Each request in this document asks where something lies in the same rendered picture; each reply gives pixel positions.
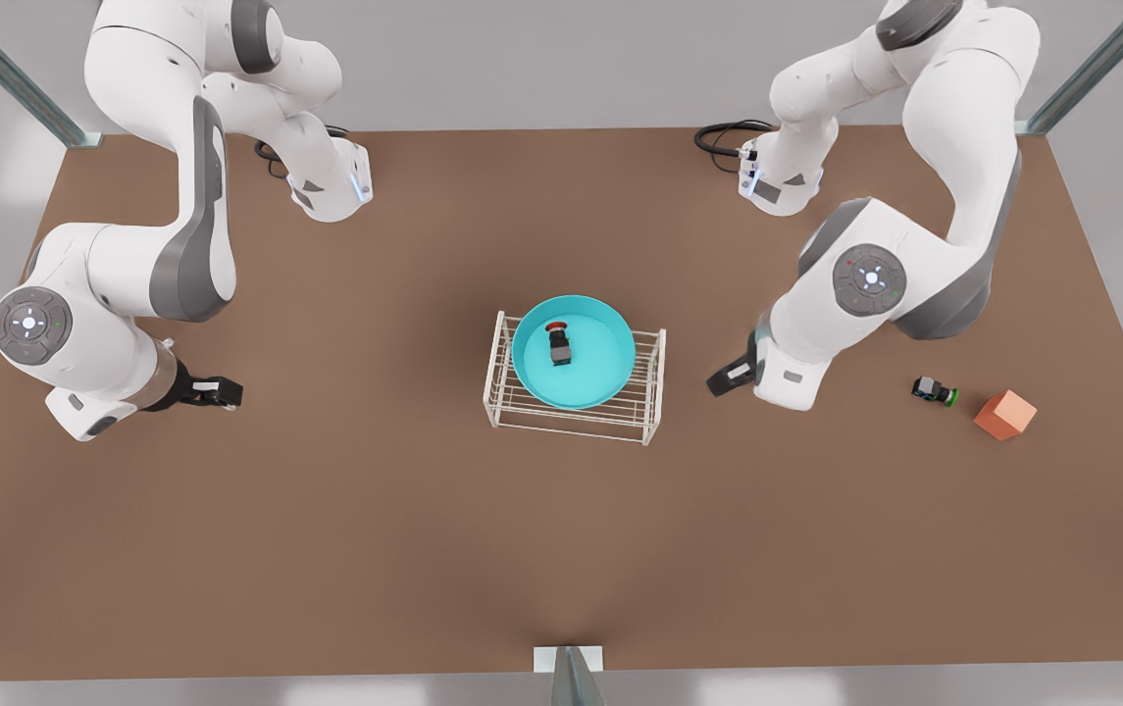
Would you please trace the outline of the teal round plate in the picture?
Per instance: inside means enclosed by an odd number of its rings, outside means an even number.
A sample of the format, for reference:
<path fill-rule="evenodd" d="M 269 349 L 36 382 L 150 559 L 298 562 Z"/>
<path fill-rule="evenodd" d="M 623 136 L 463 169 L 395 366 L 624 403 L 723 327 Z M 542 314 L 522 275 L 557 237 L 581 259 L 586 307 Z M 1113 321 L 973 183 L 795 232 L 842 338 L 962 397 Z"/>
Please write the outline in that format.
<path fill-rule="evenodd" d="M 564 323 L 570 363 L 553 363 L 547 326 Z M 636 366 L 637 346 L 623 317 L 604 301 L 581 295 L 551 297 L 521 319 L 511 359 L 517 379 L 547 405 L 583 410 L 623 389 Z"/>

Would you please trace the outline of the orange cube block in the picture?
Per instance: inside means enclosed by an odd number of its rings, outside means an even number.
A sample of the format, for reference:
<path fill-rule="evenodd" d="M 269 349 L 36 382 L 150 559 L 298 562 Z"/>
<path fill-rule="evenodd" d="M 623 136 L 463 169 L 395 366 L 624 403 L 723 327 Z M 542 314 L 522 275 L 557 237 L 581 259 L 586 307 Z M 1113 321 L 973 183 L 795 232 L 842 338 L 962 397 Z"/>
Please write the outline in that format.
<path fill-rule="evenodd" d="M 1037 407 L 1028 398 L 1020 397 L 1014 389 L 1004 389 L 987 398 L 973 422 L 990 437 L 1005 441 L 1022 434 L 1035 416 Z"/>

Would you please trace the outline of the silver frame post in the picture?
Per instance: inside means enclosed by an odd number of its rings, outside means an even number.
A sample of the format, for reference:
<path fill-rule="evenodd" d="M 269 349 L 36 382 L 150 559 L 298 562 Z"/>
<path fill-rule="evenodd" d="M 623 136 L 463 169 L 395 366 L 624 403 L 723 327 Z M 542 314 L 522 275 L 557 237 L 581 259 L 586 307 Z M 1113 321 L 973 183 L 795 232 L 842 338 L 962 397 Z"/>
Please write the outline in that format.
<path fill-rule="evenodd" d="M 102 132 L 85 132 L 0 48 L 0 86 L 69 149 L 95 148 Z"/>
<path fill-rule="evenodd" d="M 1046 98 L 1046 102 L 1037 108 L 1037 111 L 1026 118 L 1015 122 L 1015 132 L 1019 135 L 1047 135 L 1054 126 L 1063 121 L 1067 114 L 1071 113 L 1083 98 L 1089 95 L 1092 90 L 1101 84 L 1113 68 L 1116 68 L 1123 59 L 1123 19 L 1108 33 L 1108 36 L 1092 51 L 1080 66 L 1072 71 L 1072 75 L 1066 77 L 1054 92 Z"/>
<path fill-rule="evenodd" d="M 549 706 L 606 706 L 595 672 L 604 671 L 604 647 L 535 647 L 535 672 L 553 673 Z"/>

